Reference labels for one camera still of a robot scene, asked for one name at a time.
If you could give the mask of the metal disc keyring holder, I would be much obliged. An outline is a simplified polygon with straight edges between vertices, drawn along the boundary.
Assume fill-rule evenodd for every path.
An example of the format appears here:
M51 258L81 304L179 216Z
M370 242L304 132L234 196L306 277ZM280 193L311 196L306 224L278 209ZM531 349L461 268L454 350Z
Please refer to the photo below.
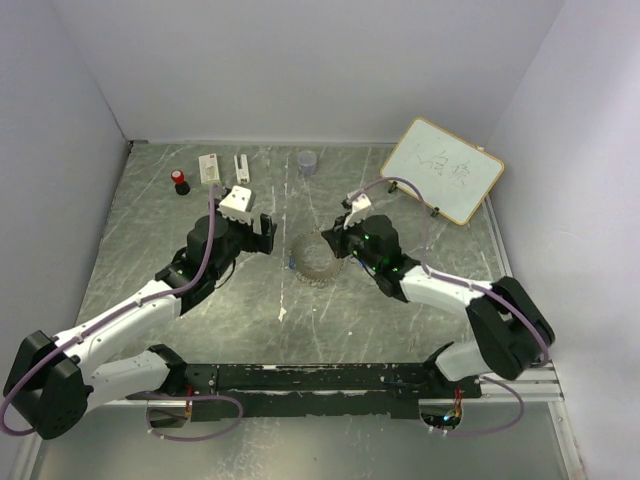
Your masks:
M324 287L337 279L343 261L336 259L319 231L299 234L291 242L289 257L296 277L311 286Z

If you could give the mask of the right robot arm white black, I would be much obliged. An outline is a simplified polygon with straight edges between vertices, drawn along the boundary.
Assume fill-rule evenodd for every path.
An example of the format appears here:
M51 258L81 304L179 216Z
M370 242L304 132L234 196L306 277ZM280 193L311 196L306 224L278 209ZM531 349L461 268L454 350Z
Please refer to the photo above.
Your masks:
M424 304L465 317L474 339L440 348L429 358L426 390L443 398L459 380L494 373L505 380L549 360L555 333L534 301L513 277L485 282L424 266L405 254L399 235L385 215L352 226L346 217L321 232L338 259L356 259L386 296Z

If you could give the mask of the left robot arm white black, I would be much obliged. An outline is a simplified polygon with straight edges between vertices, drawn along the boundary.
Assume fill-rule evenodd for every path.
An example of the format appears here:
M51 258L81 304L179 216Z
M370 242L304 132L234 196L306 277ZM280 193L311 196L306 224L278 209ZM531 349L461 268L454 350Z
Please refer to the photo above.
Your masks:
M29 432L55 439L86 413L129 395L179 399L186 362L165 345L115 361L131 340L175 320L211 295L243 252L270 254L277 226L267 214L232 212L218 200L198 219L186 244L152 280L118 305L79 326L20 344L1 409L15 409Z

